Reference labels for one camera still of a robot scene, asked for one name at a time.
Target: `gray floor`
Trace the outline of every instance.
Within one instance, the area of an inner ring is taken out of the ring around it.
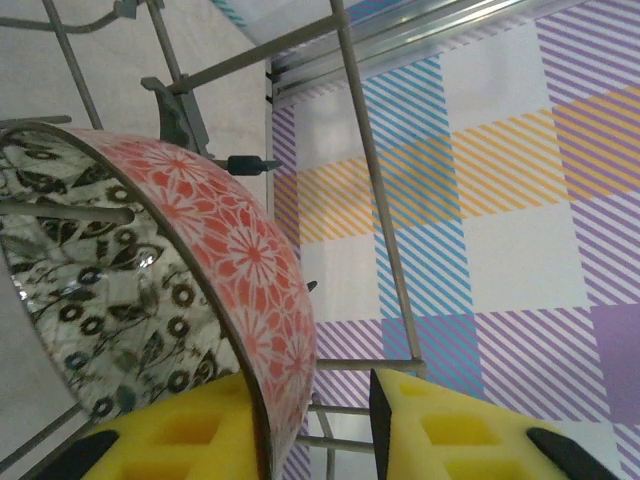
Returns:
[[[166,0],[163,15],[182,70],[193,73],[251,47],[210,0]],[[56,0],[66,23],[83,23],[111,10],[111,0]],[[0,15],[46,20],[38,0],[0,2]],[[157,137],[153,94],[143,76],[169,82],[169,74],[145,7],[136,20],[121,19],[104,30],[71,38],[105,129]],[[0,28],[0,119],[68,114],[73,125],[90,127],[53,34]],[[196,91],[218,158],[265,155],[265,79],[262,65],[245,69]],[[266,203],[266,181],[243,183]],[[49,365],[0,264],[0,460],[65,411],[72,399]],[[44,451],[83,421],[73,419],[57,438],[1,475],[19,478]]]

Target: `yellow foam block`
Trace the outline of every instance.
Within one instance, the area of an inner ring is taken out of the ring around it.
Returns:
[[[91,433],[116,443],[83,480],[259,478],[251,399],[241,374],[154,403]]]
[[[526,435],[553,426],[404,373],[375,373],[391,408],[387,480],[566,480]]]

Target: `striped wall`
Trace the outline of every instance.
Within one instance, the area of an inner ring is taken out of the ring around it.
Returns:
[[[638,32],[635,0],[590,0],[468,32],[363,82],[430,380],[557,422],[630,479],[640,479]],[[333,307],[318,325],[320,356],[407,358],[344,89],[283,107],[295,115],[296,181],[276,214],[319,281],[315,301]],[[320,372],[315,388],[363,406],[368,378]]]

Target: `metal rack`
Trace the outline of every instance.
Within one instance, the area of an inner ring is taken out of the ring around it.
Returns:
[[[67,64],[69,65],[69,69],[78,89],[78,93],[82,98],[85,110],[91,121],[91,125],[94,129],[102,129],[100,116],[96,110],[95,104],[92,100],[91,94],[82,75],[80,65],[78,64],[71,44],[69,43],[68,35],[89,34],[105,27],[106,25],[109,25],[118,18],[135,18],[137,7],[143,3],[146,4],[147,8],[149,9],[149,14],[151,16],[151,21],[153,22],[158,42],[164,54],[167,67],[173,81],[173,83],[166,86],[161,85],[160,82],[157,81],[157,79],[145,79],[143,81],[143,84],[145,84],[146,82],[146,88],[154,90],[158,99],[161,116],[161,139],[168,139],[169,141],[171,141],[172,134],[175,133],[175,129],[181,129],[181,133],[185,133],[190,139],[190,143],[188,145],[181,146],[186,146],[187,148],[190,148],[197,153],[208,155],[210,158],[212,156],[206,152],[206,143],[208,142],[208,138],[206,135],[206,131],[202,131],[202,119],[199,117],[199,111],[197,108],[197,104],[195,103],[193,90],[232,72],[255,64],[257,62],[270,59],[280,52],[294,48],[297,45],[313,40],[314,38],[325,35],[326,33],[337,31],[339,49],[343,58],[344,68],[351,91],[351,97],[353,100],[353,105],[355,107],[358,127],[360,135],[362,137],[364,153],[371,177],[371,185],[380,216],[382,233],[389,256],[389,262],[391,265],[396,292],[398,295],[400,310],[402,312],[402,318],[404,321],[404,327],[408,339],[411,358],[407,360],[322,359],[318,361],[317,368],[318,370],[361,371],[369,371],[372,368],[390,368],[401,371],[415,372],[418,376],[426,378],[427,369],[420,351],[418,335],[415,328],[415,321],[413,313],[411,311],[409,294],[402,270],[400,254],[398,251],[391,213],[389,210],[389,204],[387,202],[387,196],[384,189],[382,172],[376,155],[376,147],[374,143],[373,132],[369,122],[367,107],[365,105],[365,97],[362,90],[360,72],[356,63],[356,55],[351,38],[349,20],[345,12],[343,0],[329,1],[332,10],[331,15],[190,76],[184,75],[180,71],[178,61],[173,51],[173,47],[171,45],[167,29],[162,18],[162,0],[116,1],[114,3],[113,10],[102,18],[87,25],[75,26],[64,25],[62,23],[60,16],[56,10],[54,0],[42,0],[50,23],[33,22],[28,20],[3,17],[0,18],[0,26],[26,30],[52,31],[55,33],[58,43],[60,44],[60,48],[64,53]],[[153,83],[150,82],[150,80],[155,81],[153,87],[149,87],[150,83]],[[41,120],[53,120],[59,123],[68,121],[69,119],[68,117],[55,117],[53,119],[47,117],[42,118]],[[166,127],[166,122],[163,123],[163,121],[168,121],[170,123],[168,128],[163,128]],[[0,125],[0,128],[3,128],[6,125],[8,125],[8,123]],[[322,405],[320,404],[319,398],[317,396],[314,396],[312,400],[313,403],[310,405],[309,410],[316,412],[316,414],[318,415],[324,436],[313,437],[300,435],[297,438],[297,442],[302,445],[310,445],[327,449],[327,478],[333,479],[335,477],[335,450],[373,453],[373,445],[369,443],[354,442],[334,438],[332,435],[331,426],[327,418],[327,413],[368,415],[368,410],[363,408]],[[25,443],[22,447],[16,450],[14,454],[1,461],[0,474],[14,465],[25,455],[27,455],[49,435],[53,434],[62,424],[64,424],[68,420],[71,414],[75,414],[79,411],[79,405],[76,405],[71,410],[69,412],[65,412],[65,414],[45,427],[29,442]],[[77,435],[80,435],[89,426],[89,424],[86,424],[83,428],[76,432],[76,434],[73,435],[69,439],[69,441]],[[66,446],[66,443],[67,442],[56,448],[48,456],[48,458],[55,456]],[[40,461],[25,475],[24,478],[31,478],[36,475],[37,472],[46,464],[46,462],[47,458]]]

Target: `red floral pattern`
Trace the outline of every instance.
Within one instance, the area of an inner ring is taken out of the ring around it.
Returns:
[[[260,384],[279,470],[316,363],[311,303],[286,237],[249,192],[199,155],[144,137],[70,132],[135,181],[198,259]]]

